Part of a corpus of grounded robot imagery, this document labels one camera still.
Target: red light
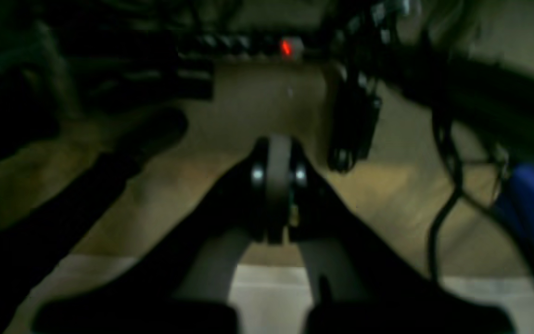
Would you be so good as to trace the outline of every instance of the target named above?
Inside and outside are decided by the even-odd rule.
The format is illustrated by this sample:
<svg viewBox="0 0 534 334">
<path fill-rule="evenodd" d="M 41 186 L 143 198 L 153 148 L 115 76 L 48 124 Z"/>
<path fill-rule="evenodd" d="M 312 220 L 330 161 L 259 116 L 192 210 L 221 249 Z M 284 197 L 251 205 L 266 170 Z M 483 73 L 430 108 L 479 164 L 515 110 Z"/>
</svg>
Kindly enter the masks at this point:
<svg viewBox="0 0 534 334">
<path fill-rule="evenodd" d="M 281 41 L 281 53 L 286 57 L 290 57 L 292 55 L 292 45 L 287 40 Z"/>
</svg>

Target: beige floor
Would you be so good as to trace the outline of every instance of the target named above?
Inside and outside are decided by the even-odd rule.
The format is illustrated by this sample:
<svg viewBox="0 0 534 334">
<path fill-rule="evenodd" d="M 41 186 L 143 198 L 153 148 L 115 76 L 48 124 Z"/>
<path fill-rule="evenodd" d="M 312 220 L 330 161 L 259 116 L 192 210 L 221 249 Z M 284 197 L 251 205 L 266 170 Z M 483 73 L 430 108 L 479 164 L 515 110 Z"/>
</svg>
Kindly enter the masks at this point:
<svg viewBox="0 0 534 334">
<path fill-rule="evenodd" d="M 502 58 L 534 71 L 534 1 L 503 0 L 482 9 L 483 34 L 474 55 Z M 243 158 L 261 135 L 298 137 L 322 168 L 328 119 L 326 85 L 317 65 L 219 65 L 212 102 L 182 102 L 191 124 L 184 141 L 157 156 L 74 252 L 142 256 L 187 212 L 220 173 Z M 381 88 L 384 108 L 369 161 L 348 175 L 328 173 L 348 207 L 366 220 L 413 267 L 424 272 L 426 231 L 451 192 L 432 145 L 430 114 Z M 59 192 L 95 159 L 92 142 L 124 129 L 125 116 L 65 122 L 59 140 L 37 142 L 0 165 L 0 218 L 13 224 Z M 466 130 L 458 142 L 478 149 Z M 491 197 L 491 171 L 468 170 L 470 189 Z M 448 275 L 510 276 L 525 273 L 504 234 L 466 205 L 441 233 Z M 244 263 L 299 266 L 295 247 L 253 246 Z"/>
</svg>

